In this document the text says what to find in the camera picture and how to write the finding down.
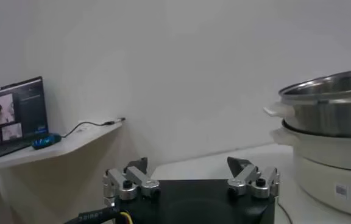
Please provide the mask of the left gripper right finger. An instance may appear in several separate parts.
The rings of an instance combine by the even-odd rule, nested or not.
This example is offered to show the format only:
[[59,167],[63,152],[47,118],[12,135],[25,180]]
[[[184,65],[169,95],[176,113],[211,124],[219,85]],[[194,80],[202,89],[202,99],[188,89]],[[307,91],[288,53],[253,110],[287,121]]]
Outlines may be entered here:
[[227,180],[230,198],[237,199],[246,194],[260,200],[278,197],[280,188],[280,174],[276,167],[264,170],[247,159],[228,157],[227,164],[233,175]]

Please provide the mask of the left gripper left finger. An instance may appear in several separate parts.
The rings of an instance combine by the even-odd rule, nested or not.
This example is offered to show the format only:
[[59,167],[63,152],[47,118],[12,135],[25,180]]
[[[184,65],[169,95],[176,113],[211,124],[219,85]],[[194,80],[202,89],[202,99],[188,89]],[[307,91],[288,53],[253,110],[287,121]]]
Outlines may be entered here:
[[160,193],[160,182],[147,176],[148,158],[130,161],[122,171],[107,169],[103,175],[103,199],[108,207],[116,200],[130,202],[142,197],[155,198]]

